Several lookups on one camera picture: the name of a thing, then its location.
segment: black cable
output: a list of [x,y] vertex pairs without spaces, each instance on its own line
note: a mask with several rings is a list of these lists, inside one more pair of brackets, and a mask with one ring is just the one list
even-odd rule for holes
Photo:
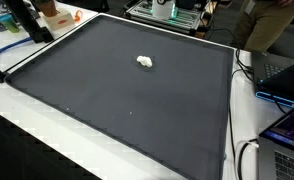
[[228,32],[228,34],[230,34],[230,36],[233,38],[233,39],[235,39],[235,36],[234,36],[234,34],[229,30],[229,29],[226,29],[226,28],[216,28],[216,29],[213,29],[213,30],[215,30],[215,31],[227,31]]
[[118,13],[118,16],[121,17],[125,13],[125,8],[121,8],[121,10]]
[[8,8],[5,8],[5,10],[1,10],[1,8],[0,8],[0,12],[2,12],[2,13],[8,13],[9,12],[9,9]]
[[245,76],[247,77],[247,79],[249,79],[250,81],[253,82],[253,79],[250,78],[249,75],[247,74],[248,72],[251,73],[250,70],[244,69],[240,64],[238,64],[238,65],[239,65],[240,69],[243,71],[243,73],[245,74]]
[[[258,142],[258,140],[257,139],[251,139],[248,142]],[[242,158],[243,158],[244,151],[245,151],[245,149],[247,148],[248,145],[249,145],[249,143],[244,144],[243,147],[240,150],[240,153],[239,153],[238,167],[237,167],[238,179],[239,180],[243,180],[243,176],[242,176],[242,172],[241,172],[241,167],[242,167],[241,164],[242,164]]]
[[[231,82],[233,82],[234,75],[236,72],[242,71],[242,69],[237,69],[235,70],[232,75],[231,75]],[[235,143],[234,143],[234,132],[233,132],[233,123],[232,123],[232,115],[231,115],[231,108],[230,108],[230,103],[229,103],[229,128],[230,128],[230,141],[231,141],[231,147],[232,147],[232,152],[233,152],[233,157],[234,160],[236,158],[236,148],[235,148]]]
[[245,68],[248,69],[248,70],[253,70],[252,67],[250,67],[250,66],[246,66],[245,64],[243,64],[243,63],[240,61],[239,55],[240,55],[240,48],[237,48],[237,50],[236,50],[237,63],[241,64],[241,66],[245,67]]
[[203,27],[206,28],[206,25],[204,23],[204,20],[202,18],[200,18],[201,23],[203,24]]
[[286,114],[286,112],[283,110],[283,108],[281,108],[281,106],[279,105],[279,102],[275,101],[275,103],[276,103],[278,109],[279,109],[282,113]]
[[284,113],[284,114],[287,113],[287,112],[284,111],[284,109],[280,106],[279,102],[275,99],[275,96],[273,95],[273,93],[272,93],[270,90],[268,90],[267,88],[262,87],[259,83],[256,83],[256,84],[257,84],[257,86],[258,86],[260,89],[266,91],[271,97],[274,98],[274,102],[275,102],[275,104],[277,105],[278,109],[279,109],[282,113]]
[[207,38],[207,41],[209,41],[210,40],[210,38],[213,36],[213,34],[214,34],[214,32],[215,32],[215,16],[213,17],[213,20],[212,20],[213,22],[212,22],[212,26],[211,26],[211,34],[210,34],[210,36]]

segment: white table surface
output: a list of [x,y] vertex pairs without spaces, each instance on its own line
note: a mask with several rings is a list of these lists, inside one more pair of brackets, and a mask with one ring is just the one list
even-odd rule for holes
[[[250,64],[250,53],[241,51],[240,59],[245,64]],[[282,115],[274,103],[254,97],[252,83],[242,72],[237,72],[233,79],[231,109],[235,144],[256,138],[259,132]],[[5,83],[0,84],[0,115],[104,180],[185,179],[139,152],[20,93]],[[226,154],[223,179],[234,180],[236,177],[229,127]],[[249,147],[244,153],[243,179],[257,180],[257,173],[257,150]]]
[[[67,11],[71,13],[71,15],[74,17],[77,10],[81,10],[83,12],[83,18],[79,22],[75,23],[75,26],[68,26],[56,31],[52,32],[52,35],[54,39],[57,39],[64,34],[66,34],[68,31],[72,30],[73,28],[79,26],[80,24],[86,22],[90,18],[97,15],[97,12],[89,11],[86,9],[62,4],[59,2],[56,2],[57,7],[65,8]],[[45,26],[45,22],[39,18],[37,19],[38,24],[43,27]],[[22,26],[20,26],[20,32],[19,33],[11,33],[9,31],[0,32],[0,48],[9,45],[11,43],[17,42],[21,39],[24,39],[26,37],[29,37],[28,33],[23,29]],[[11,48],[3,53],[0,54],[0,70],[6,71],[8,68],[12,67],[13,65],[17,64],[21,60],[25,59],[29,55],[33,54],[37,50],[40,50],[41,48],[49,45],[49,43],[34,43],[33,41],[24,43],[22,45],[16,46],[14,48]]]

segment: cable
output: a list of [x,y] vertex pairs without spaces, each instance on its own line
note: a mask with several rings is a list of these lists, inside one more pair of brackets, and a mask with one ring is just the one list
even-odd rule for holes
[[275,103],[276,103],[278,109],[279,109],[282,113],[286,114],[286,111],[284,111],[284,109],[281,108],[281,106],[279,105],[279,102],[275,101]]
[[227,31],[230,34],[230,36],[233,37],[233,39],[235,39],[234,34],[229,29],[226,29],[226,28],[218,28],[218,29],[215,29],[215,31]]
[[243,71],[243,73],[245,74],[245,76],[247,77],[247,79],[249,79],[250,81],[253,82],[253,79],[250,78],[249,75],[247,74],[247,72],[251,73],[251,71],[248,69],[244,69],[240,64],[238,64],[238,65],[239,65],[240,69]]
[[258,140],[257,139],[249,140],[246,144],[243,145],[243,147],[240,150],[239,159],[238,159],[238,166],[237,166],[237,172],[238,172],[237,175],[238,175],[239,180],[243,179],[241,167],[242,167],[242,158],[243,158],[244,151],[245,151],[245,149],[247,148],[248,145],[252,144],[252,142],[258,142]]
[[240,61],[239,55],[240,55],[240,48],[237,48],[237,50],[236,50],[237,63],[241,64],[241,66],[245,67],[245,68],[248,69],[248,70],[253,70],[252,67],[250,67],[250,66],[246,66],[245,64],[243,64],[243,63]]
[[0,8],[0,12],[2,12],[2,13],[8,13],[9,12],[9,9],[7,8],[7,7],[5,7],[4,8],[5,10],[1,10],[1,8]]
[[233,151],[233,158],[236,158],[236,150],[235,150],[235,143],[234,143],[234,133],[233,133],[233,124],[232,124],[232,119],[231,119],[231,108],[230,108],[230,103],[229,103],[229,128],[230,128],[230,141],[231,141],[231,148]]
[[215,32],[215,16],[213,17],[213,20],[212,20],[213,22],[212,22],[212,29],[211,29],[211,34],[210,34],[210,36],[207,38],[207,41],[209,41],[210,40],[210,38],[213,36],[213,34],[214,34],[214,32]]
[[[233,72],[231,75],[231,82],[233,82],[233,78],[236,72],[242,71],[241,69],[237,69]],[[232,152],[233,152],[233,157],[235,159],[236,157],[236,150],[235,150],[235,143],[234,143],[234,133],[233,133],[233,123],[232,123],[232,116],[231,116],[231,108],[230,108],[230,103],[229,103],[229,128],[230,128],[230,141],[231,141],[231,147],[232,147]]]
[[203,24],[204,28],[206,28],[206,25],[204,23],[204,20],[202,18],[200,18],[201,23]]
[[118,17],[121,17],[124,13],[125,13],[125,8],[121,8],[118,13]]

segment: pants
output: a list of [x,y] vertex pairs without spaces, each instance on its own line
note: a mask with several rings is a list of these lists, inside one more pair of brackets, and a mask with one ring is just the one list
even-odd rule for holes
[[265,52],[294,19],[294,4],[280,7],[276,0],[258,0],[250,14],[245,12],[250,0],[245,0],[231,46],[247,51]]

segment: black mat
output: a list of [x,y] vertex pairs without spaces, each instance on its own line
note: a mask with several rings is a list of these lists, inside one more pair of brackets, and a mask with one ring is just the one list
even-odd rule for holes
[[218,180],[232,60],[231,49],[98,16],[6,82],[189,179]]

